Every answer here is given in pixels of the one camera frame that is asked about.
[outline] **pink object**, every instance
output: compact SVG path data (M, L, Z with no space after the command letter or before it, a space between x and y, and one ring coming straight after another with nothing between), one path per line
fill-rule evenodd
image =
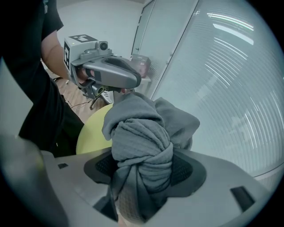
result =
M145 78L151 65L150 59L142 55L132 55L130 60L141 77Z

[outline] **gray scanner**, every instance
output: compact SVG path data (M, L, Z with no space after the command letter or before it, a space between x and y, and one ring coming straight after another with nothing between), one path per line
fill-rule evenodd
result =
M96 100L105 91L120 92L122 88L138 87L141 75L132 62L113 55L107 41L98 41L88 35L75 35L64 40L64 63L69 79L83 92ZM79 83L77 69L84 68L88 79Z

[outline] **black sleeve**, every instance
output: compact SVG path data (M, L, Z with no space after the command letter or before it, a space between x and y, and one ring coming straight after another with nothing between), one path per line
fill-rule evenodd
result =
M47 13L45 14L43 21L43 30L41 34L41 40L44 40L49 34L54 31L58 31L63 27L63 23L58 15L56 8L56 0L48 0Z

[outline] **white wall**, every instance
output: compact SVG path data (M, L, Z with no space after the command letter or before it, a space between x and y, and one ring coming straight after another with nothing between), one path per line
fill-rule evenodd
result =
M57 10L78 2L84 2L84 0L56 0Z
M143 4L145 2L145 0L128 0L128 1L139 2L139 3L143 3Z
M148 5L151 1L154 1L154 0L145 0L144 1L144 6Z
M114 54L129 58L143 4L127 0L91 0L59 8L64 27L58 31L61 45L64 37L87 34L105 40Z

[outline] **yellow exercise ball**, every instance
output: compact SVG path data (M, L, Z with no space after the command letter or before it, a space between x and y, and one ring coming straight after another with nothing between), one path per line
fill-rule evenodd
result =
M112 104L104 106L89 117L83 126L77 141L76 154L84 154L111 147L102 133L103 121Z

